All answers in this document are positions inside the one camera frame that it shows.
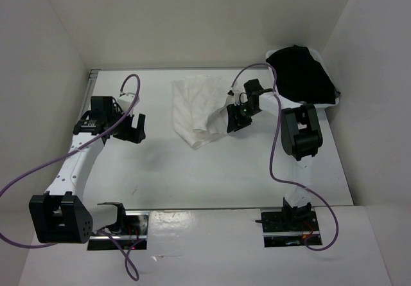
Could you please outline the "white skirt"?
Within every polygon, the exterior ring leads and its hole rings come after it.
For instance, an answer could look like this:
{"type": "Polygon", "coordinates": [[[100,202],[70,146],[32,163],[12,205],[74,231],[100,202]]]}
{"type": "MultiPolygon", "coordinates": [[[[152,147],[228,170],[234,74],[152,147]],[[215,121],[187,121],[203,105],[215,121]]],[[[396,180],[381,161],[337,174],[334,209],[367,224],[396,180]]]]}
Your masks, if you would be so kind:
{"type": "Polygon", "coordinates": [[[196,75],[174,80],[173,128],[194,150],[228,135],[228,84],[219,76],[196,75]]]}

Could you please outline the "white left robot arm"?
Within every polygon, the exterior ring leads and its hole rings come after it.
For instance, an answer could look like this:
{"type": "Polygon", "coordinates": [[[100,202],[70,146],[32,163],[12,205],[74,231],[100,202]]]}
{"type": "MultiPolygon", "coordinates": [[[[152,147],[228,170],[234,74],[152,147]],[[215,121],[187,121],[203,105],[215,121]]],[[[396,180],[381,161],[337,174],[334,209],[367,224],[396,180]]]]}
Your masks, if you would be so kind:
{"type": "Polygon", "coordinates": [[[128,226],[125,207],[120,202],[101,202],[93,208],[83,204],[85,185],[94,163],[110,138],[138,144],[145,139],[144,114],[135,118],[139,98],[122,93],[119,98],[92,96],[91,108],[73,129],[70,156],[56,179],[42,195],[29,202],[31,219],[39,242],[43,244],[84,244],[99,229],[113,234],[128,226]]]}

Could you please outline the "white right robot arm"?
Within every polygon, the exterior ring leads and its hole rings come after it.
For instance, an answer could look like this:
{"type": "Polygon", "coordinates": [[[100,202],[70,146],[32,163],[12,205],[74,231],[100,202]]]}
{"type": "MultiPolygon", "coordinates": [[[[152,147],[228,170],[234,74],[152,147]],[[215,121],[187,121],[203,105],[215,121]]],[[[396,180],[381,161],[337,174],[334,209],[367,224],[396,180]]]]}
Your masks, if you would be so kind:
{"type": "Polygon", "coordinates": [[[280,97],[272,89],[264,89],[257,79],[246,82],[244,92],[231,89],[228,101],[228,133],[248,127],[252,117],[262,111],[278,119],[275,139],[281,140],[284,153],[293,158],[292,178],[277,179],[290,185],[283,197],[280,223],[286,229],[297,229],[311,214],[311,166],[323,144],[315,106],[285,107],[280,97]]]}

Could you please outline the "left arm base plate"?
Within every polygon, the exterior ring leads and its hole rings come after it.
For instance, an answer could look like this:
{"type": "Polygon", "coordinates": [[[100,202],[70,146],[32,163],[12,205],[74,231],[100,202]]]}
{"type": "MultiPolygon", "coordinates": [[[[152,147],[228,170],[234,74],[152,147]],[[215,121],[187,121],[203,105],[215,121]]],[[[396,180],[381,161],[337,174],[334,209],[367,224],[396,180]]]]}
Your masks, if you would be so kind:
{"type": "MultiPolygon", "coordinates": [[[[105,226],[101,230],[108,233],[124,251],[146,250],[148,226],[148,211],[126,210],[122,222],[105,226]]],[[[108,236],[98,232],[91,235],[87,244],[88,251],[113,251],[117,248],[108,236]]]]}

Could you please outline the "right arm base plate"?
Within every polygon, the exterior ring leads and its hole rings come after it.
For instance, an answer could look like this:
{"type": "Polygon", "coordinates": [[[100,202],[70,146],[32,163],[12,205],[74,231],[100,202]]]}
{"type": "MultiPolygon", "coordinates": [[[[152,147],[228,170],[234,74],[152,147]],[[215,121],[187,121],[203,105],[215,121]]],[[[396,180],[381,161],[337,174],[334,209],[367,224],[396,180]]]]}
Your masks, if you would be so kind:
{"type": "Polygon", "coordinates": [[[260,218],[255,222],[262,226],[265,247],[321,246],[317,215],[311,210],[308,216],[297,220],[287,220],[281,209],[261,210],[260,218]]]}

